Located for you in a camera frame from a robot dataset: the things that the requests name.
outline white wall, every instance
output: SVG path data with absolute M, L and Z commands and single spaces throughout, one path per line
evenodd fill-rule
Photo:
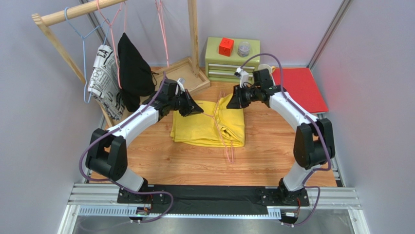
M 154 0 L 129 0 L 127 35 L 150 65 L 165 65 L 166 57 Z M 163 0 L 169 56 L 190 56 L 187 0 Z M 335 15 L 341 0 L 198 0 L 200 62 L 204 66 L 208 37 L 259 39 L 263 52 L 283 65 L 306 66 Z M 112 20 L 118 6 L 104 9 Z M 123 14 L 114 26 L 115 43 L 123 31 Z M 265 62 L 276 64 L 271 58 Z
M 77 163 L 102 116 L 84 104 L 83 85 L 41 33 L 32 13 L 46 15 L 77 0 L 3 1 L 0 7 L 0 227 L 1 233 L 55 234 Z M 74 20 L 83 32 L 86 17 Z M 52 29 L 82 67 L 82 42 L 65 23 Z M 88 65 L 98 47 L 88 39 Z
M 354 1 L 314 77 L 373 234 L 413 233 L 415 2 Z

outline red cube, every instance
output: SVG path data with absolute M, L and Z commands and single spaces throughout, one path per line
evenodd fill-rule
M 233 40 L 229 38 L 222 38 L 221 44 L 219 45 L 219 54 L 230 56 L 233 49 Z

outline blue hanger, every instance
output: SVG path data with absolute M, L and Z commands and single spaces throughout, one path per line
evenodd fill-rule
M 81 37 L 81 39 L 82 39 L 82 49 L 83 49 L 83 57 L 84 57 L 84 79 L 85 79 L 85 86 L 84 86 L 84 102 L 85 103 L 90 103 L 90 101 L 91 101 L 91 93 L 89 93 L 89 98 L 88 98 L 88 101 L 86 101 L 86 99 L 85 99 L 85 94 L 86 94 L 86 88 L 87 88 L 87 86 L 88 86 L 88 81 L 87 81 L 87 79 L 86 79 L 86 62 L 85 62 L 85 39 L 87 38 L 87 37 L 89 37 L 89 35 L 91 35 L 93 32 L 95 32 L 95 30 L 97 30 L 98 28 L 102 28 L 103 26 L 104 26 L 104 23 L 105 23 L 105 21 L 104 22 L 102 22 L 102 24 L 101 25 L 98 25 L 96 28 L 94 28 L 90 33 L 88 33 L 86 36 L 82 36 L 81 34 L 80 34 L 80 32 L 71 24 L 71 22 L 69 22 L 69 19 L 68 19 L 68 15 L 66 14 L 66 11 L 68 10 L 68 7 L 66 7 L 65 8 L 65 19 L 66 19 L 66 22 L 68 22 L 68 24 L 75 30 L 75 32 Z M 107 33 L 105 34 L 105 38 L 104 38 L 104 45 L 105 45 L 105 43 L 107 42 L 107 35 L 108 35 L 108 31 L 110 30 L 110 27 L 108 27 L 108 29 L 107 29 Z

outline wooden clothes rack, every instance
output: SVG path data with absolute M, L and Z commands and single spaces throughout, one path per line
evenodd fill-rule
M 126 0 L 98 0 L 100 9 L 122 3 Z M 170 79 L 178 80 L 180 77 L 184 77 L 186 80 L 185 88 L 187 88 L 190 94 L 194 95 L 208 87 L 210 87 L 210 81 L 206 77 L 206 75 L 200 71 L 199 69 L 199 48 L 198 48 L 198 41 L 197 41 L 197 12 L 196 12 L 196 0 L 188 0 L 188 7 L 189 7 L 189 26 L 190 26 L 190 42 L 191 42 L 191 57 L 184 58 L 176 63 L 173 63 L 169 66 L 169 68 L 161 68 L 156 73 L 159 73 L 156 76 L 156 80 L 158 81 L 158 85 L 163 76 L 163 71 L 165 71 Z M 91 12 L 97 11 L 98 8 L 96 6 L 96 1 L 91 1 L 88 3 L 84 3 L 78 6 L 74 6 L 67 9 L 67 17 L 68 19 L 73 19 L 79 16 L 83 16 L 89 14 Z M 36 13 L 32 15 L 33 21 L 39 27 L 39 29 L 43 32 L 46 38 L 52 43 L 52 45 L 56 48 L 56 50 L 60 53 L 62 58 L 66 61 L 69 67 L 75 72 L 76 76 L 85 84 L 84 75 L 82 74 L 79 67 L 76 65 L 74 59 L 53 33 L 53 31 L 49 28 L 49 26 L 62 23 L 66 21 L 65 19 L 65 11 L 55 12 L 46 16 L 40 16 L 40 14 Z M 112 127 L 116 125 L 119 121 L 115 121 L 111 119 L 107 112 L 104 110 L 102 104 L 97 101 L 101 107 L 102 112 L 104 113 L 105 120 L 107 124 Z M 127 110 L 124 111 L 123 118 L 124 120 L 128 117 L 131 113 Z

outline drawer handle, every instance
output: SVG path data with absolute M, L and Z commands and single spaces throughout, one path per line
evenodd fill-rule
M 227 67 L 227 68 L 238 68 L 240 66 L 236 66 L 236 65 L 224 65 L 224 64 L 214 64 L 214 63 L 209 63 L 209 66 L 212 67 Z M 249 66 L 244 66 L 245 69 L 250 69 L 250 70 L 254 70 L 255 67 L 249 67 Z
M 209 72 L 209 75 L 222 75 L 222 76 L 234 76 L 233 73 L 225 73 L 225 72 Z

